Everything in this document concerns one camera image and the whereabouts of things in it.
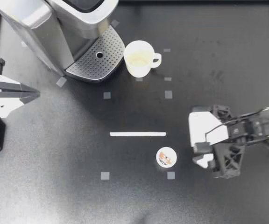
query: drip tray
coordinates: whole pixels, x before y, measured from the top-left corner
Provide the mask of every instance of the drip tray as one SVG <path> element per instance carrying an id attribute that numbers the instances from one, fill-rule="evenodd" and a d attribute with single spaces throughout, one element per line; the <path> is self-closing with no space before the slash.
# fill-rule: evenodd
<path id="1" fill-rule="evenodd" d="M 100 82 L 120 64 L 125 45 L 112 26 L 74 64 L 66 69 L 68 76 Z"/>

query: black tabletop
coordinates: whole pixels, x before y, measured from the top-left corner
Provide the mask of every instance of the black tabletop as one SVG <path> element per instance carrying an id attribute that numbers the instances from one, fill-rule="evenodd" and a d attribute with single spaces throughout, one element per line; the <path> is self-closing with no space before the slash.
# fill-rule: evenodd
<path id="1" fill-rule="evenodd" d="M 126 4 L 113 19 L 125 44 L 145 40 L 163 55 L 142 81 L 122 63 L 106 82 L 68 79 L 60 88 L 2 22 L 3 74 L 41 97 L 5 119 L 0 223 L 269 223 L 268 150 L 251 147 L 241 176 L 213 179 L 192 163 L 188 130 L 193 105 L 229 105 L 233 114 L 269 105 L 269 5 Z M 167 136 L 109 135 L 129 131 Z M 164 146 L 178 156 L 169 169 L 155 160 Z"/>

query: coffee maker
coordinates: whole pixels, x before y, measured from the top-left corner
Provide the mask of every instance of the coffee maker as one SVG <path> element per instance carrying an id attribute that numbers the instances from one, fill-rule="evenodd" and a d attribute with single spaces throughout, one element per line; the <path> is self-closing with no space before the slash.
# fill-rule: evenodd
<path id="1" fill-rule="evenodd" d="M 125 45 L 110 25 L 119 0 L 0 0 L 0 14 L 29 48 L 61 76 L 105 80 Z"/>

